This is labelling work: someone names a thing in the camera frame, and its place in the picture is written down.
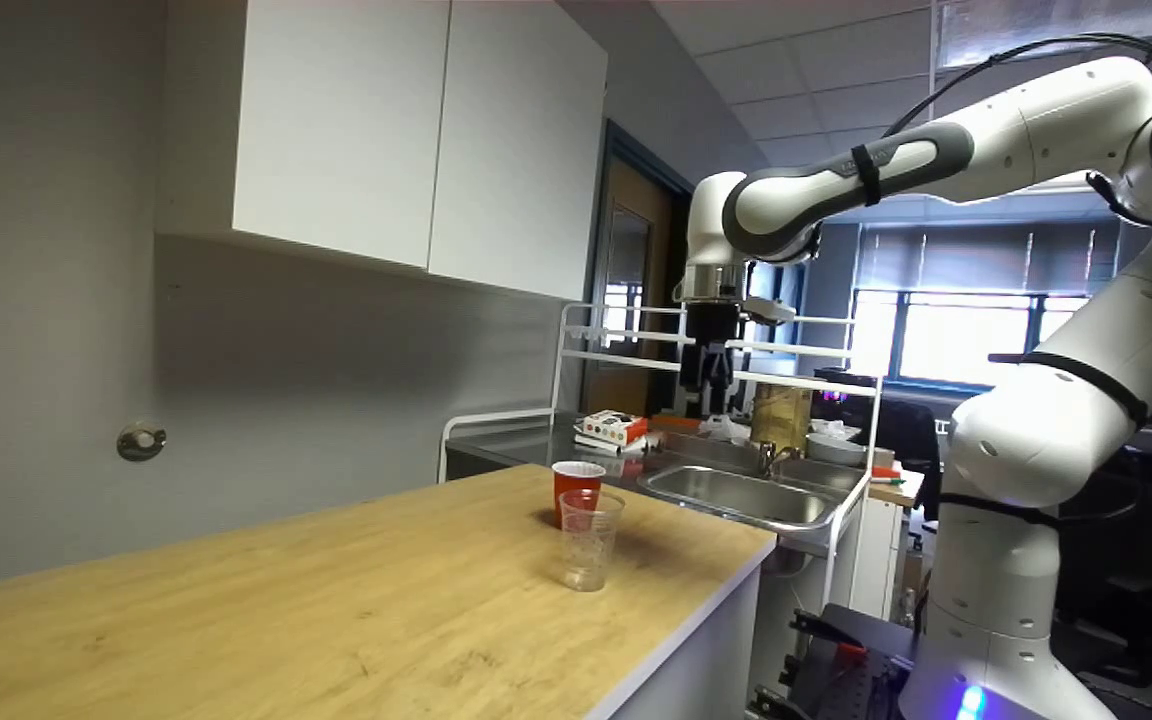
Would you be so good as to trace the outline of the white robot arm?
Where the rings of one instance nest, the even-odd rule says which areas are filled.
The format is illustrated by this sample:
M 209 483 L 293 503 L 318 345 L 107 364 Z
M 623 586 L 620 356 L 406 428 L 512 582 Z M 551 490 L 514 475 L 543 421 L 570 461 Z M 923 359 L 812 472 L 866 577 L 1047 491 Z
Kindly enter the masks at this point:
M 1095 173 L 1152 227 L 1152 74 L 1083 62 L 797 173 L 713 173 L 688 207 L 680 295 L 747 262 L 800 262 L 816 226 L 899 191 L 982 201 Z M 1008 378 L 952 412 L 941 535 L 903 720 L 1117 720 L 1055 658 L 1055 507 L 1152 412 L 1152 240 Z

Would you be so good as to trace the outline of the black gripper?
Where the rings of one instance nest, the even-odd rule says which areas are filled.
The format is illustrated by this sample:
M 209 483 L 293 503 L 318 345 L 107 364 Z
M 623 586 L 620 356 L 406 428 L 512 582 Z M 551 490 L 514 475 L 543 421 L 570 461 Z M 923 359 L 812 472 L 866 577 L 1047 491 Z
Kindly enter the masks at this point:
M 683 310 L 692 345 L 683 347 L 680 389 L 692 416 L 713 416 L 725 410 L 725 389 L 730 382 L 735 310 L 730 305 L 688 305 Z

